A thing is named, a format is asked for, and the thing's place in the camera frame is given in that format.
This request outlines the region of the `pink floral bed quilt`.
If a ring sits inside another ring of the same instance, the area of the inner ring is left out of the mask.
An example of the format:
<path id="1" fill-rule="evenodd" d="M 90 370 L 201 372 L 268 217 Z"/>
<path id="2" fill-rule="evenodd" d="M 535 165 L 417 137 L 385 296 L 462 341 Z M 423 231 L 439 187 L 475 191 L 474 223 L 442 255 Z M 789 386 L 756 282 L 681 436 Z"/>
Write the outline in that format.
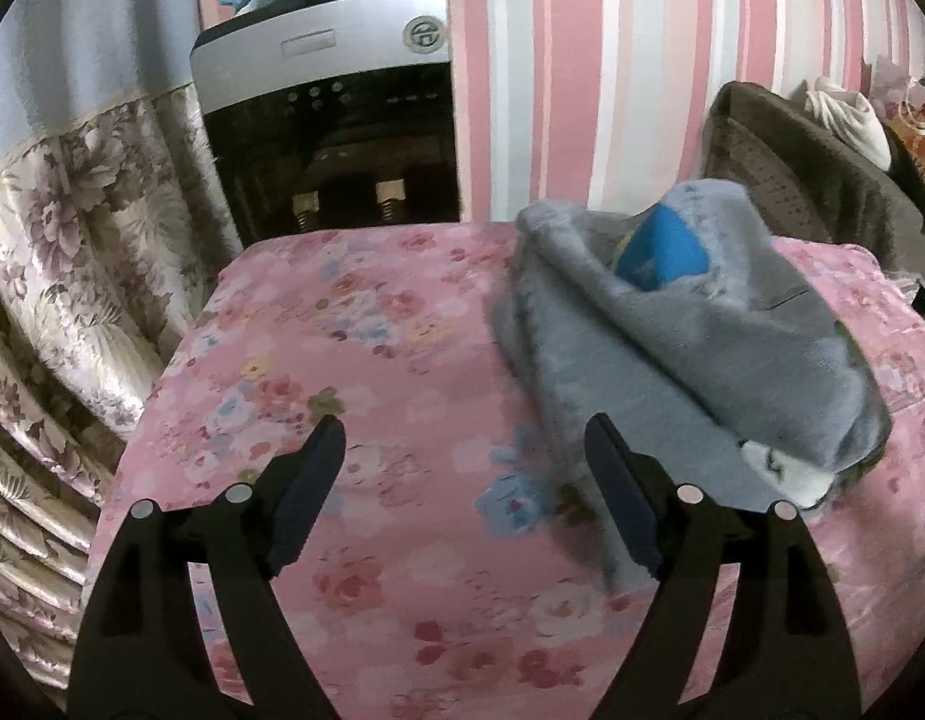
<path id="1" fill-rule="evenodd" d="M 654 585 L 610 596 L 594 512 L 549 457 L 483 309 L 512 226 L 376 227 L 257 244 L 156 383 L 89 553 L 130 504 L 254 481 L 325 415 L 337 486 L 275 592 L 345 718 L 586 718 Z M 853 333 L 894 420 L 881 463 L 812 523 L 864 702 L 925 636 L 925 325 L 867 250 L 775 239 Z"/>

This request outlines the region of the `white folded cloth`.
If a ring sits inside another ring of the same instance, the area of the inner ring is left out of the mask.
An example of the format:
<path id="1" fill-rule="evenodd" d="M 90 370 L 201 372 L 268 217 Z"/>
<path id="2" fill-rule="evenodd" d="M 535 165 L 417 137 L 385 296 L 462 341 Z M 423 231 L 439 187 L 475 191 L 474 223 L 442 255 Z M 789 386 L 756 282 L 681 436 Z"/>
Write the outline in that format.
<path id="1" fill-rule="evenodd" d="M 828 76 L 819 76 L 807 88 L 804 112 L 882 172 L 892 167 L 889 138 L 864 94 L 846 89 Z"/>

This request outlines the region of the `pink gift bag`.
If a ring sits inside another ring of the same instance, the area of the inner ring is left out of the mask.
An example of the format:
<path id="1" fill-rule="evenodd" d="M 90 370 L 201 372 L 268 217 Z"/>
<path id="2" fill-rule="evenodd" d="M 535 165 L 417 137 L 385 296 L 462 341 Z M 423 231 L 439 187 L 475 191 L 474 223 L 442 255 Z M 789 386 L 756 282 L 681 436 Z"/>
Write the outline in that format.
<path id="1" fill-rule="evenodd" d="M 879 55 L 872 67 L 869 101 L 879 119 L 899 137 L 925 185 L 925 87 Z"/>

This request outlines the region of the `floral beige curtain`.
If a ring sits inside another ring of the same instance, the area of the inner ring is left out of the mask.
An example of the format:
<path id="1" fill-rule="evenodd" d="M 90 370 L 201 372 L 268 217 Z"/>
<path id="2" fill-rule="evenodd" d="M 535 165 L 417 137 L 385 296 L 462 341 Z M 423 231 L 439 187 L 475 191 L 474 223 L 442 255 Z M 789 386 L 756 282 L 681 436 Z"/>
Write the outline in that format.
<path id="1" fill-rule="evenodd" d="M 238 252 L 192 86 L 0 160 L 0 632 L 52 697 L 119 458 Z"/>

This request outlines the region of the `light blue denim garment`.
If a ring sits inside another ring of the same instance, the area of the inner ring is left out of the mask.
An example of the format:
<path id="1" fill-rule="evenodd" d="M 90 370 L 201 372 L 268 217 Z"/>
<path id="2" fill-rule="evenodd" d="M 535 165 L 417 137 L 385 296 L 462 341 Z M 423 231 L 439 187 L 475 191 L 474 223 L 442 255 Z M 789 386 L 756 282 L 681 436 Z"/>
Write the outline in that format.
<path id="1" fill-rule="evenodd" d="M 748 511 L 817 509 L 881 460 L 892 419 L 863 351 L 742 185 L 682 182 L 636 216 L 538 202 L 516 229 L 493 331 L 537 406 L 553 479 L 594 509 L 613 592 L 648 585 L 651 527 L 595 483 L 595 415 L 675 481 Z"/>

